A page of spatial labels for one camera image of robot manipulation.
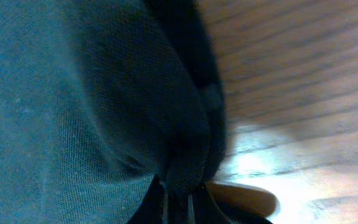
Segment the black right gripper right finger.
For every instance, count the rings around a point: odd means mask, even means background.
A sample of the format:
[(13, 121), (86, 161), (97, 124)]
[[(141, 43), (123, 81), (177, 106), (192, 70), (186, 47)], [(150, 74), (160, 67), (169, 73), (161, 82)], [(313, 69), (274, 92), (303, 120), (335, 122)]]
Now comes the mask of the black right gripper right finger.
[(188, 195), (188, 224), (272, 224), (266, 218), (227, 202), (216, 203), (205, 183)]

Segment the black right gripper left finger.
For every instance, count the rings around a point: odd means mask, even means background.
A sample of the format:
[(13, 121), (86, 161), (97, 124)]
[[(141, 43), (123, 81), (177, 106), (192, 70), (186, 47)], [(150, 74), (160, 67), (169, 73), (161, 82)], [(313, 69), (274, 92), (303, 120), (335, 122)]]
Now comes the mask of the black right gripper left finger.
[(168, 196), (156, 175), (140, 207), (127, 224), (168, 224)]

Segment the black shirt with white logo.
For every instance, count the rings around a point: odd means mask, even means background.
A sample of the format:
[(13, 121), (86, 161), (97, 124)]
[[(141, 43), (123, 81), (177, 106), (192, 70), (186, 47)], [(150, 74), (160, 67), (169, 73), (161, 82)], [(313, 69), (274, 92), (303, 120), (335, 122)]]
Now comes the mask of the black shirt with white logo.
[(223, 91), (194, 1), (0, 1), (0, 223), (168, 223), (223, 159)]

